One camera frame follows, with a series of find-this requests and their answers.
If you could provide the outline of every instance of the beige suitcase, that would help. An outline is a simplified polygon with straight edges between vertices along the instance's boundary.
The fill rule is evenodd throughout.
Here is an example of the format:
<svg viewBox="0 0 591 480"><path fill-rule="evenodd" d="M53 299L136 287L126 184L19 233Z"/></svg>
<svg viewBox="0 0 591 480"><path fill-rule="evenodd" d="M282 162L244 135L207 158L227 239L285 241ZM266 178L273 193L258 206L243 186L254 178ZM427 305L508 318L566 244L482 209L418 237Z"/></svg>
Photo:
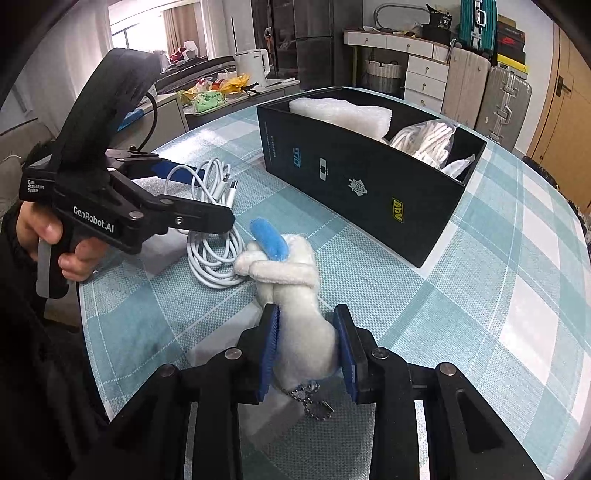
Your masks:
<svg viewBox="0 0 591 480"><path fill-rule="evenodd" d="M474 128L491 63L471 51L453 48L441 113Z"/></svg>

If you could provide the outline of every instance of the human hand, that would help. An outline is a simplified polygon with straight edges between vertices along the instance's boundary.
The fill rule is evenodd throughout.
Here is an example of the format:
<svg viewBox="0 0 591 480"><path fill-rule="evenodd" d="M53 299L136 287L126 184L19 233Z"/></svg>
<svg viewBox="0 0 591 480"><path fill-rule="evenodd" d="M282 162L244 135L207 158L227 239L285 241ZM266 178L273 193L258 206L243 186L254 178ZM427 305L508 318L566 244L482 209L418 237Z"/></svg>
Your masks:
<svg viewBox="0 0 591 480"><path fill-rule="evenodd" d="M17 239L34 261L37 261L39 238L55 245L62 235L60 219L47 207L23 202L17 219ZM61 273L68 280L86 280L107 250L107 244L97 238L86 238L74 253L64 253L58 259Z"/></svg>

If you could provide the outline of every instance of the open cardboard box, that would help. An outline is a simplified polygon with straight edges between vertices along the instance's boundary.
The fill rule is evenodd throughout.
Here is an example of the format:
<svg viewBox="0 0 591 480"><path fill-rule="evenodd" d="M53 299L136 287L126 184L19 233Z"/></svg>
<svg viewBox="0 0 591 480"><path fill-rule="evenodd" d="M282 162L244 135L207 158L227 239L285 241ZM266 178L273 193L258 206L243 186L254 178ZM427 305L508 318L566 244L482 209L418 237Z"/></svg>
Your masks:
<svg viewBox="0 0 591 480"><path fill-rule="evenodd" d="M294 98L337 98L392 110L386 139L438 117L395 99L346 87L312 90L257 107L267 171L420 267L451 218L486 141L458 127L448 163L476 156L458 179L389 145L290 113Z"/></svg>

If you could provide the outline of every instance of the white electric kettle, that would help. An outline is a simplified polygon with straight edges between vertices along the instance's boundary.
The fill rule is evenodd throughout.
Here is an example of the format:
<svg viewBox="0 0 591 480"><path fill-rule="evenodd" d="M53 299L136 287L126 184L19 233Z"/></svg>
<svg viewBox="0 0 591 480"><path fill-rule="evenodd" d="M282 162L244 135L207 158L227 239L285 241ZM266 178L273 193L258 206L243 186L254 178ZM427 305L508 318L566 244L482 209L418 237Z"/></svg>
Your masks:
<svg viewBox="0 0 591 480"><path fill-rule="evenodd" d="M267 87L267 78L271 71L269 65L269 52L264 48L258 48L256 50L245 50L239 51L234 54L234 60L236 61L236 71L238 75L245 73L251 76L248 80L248 85L258 83L255 90L261 91Z"/></svg>

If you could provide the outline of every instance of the tablecloth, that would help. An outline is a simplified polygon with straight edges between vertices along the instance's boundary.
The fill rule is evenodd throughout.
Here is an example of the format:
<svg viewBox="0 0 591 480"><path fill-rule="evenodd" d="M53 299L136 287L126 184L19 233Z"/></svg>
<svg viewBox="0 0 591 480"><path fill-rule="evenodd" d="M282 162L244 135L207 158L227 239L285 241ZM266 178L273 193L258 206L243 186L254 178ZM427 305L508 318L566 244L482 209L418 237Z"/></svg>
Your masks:
<svg viewBox="0 0 591 480"><path fill-rule="evenodd" d="M323 312L347 303L358 326L408 362L456 364L540 470L548 478L566 474L589 429L591 271L579 221L529 167L490 142L440 240L415 268L268 174L254 107L157 153L191 165L229 162L246 241L249 221L259 216L304 235L316 252ZM163 181L142 185L159 193ZM172 194L188 196L188 188L176 184ZM159 365L203 363L260 313L251 281L223 291L198 283L179 235L153 237L137 257L112 254L81 287L87 349L110 416ZM245 478L367 478L373 408L354 405L338 378L324 394L333 419L299 418L266 443L244 435ZM417 417L426 475L420 405Z"/></svg>

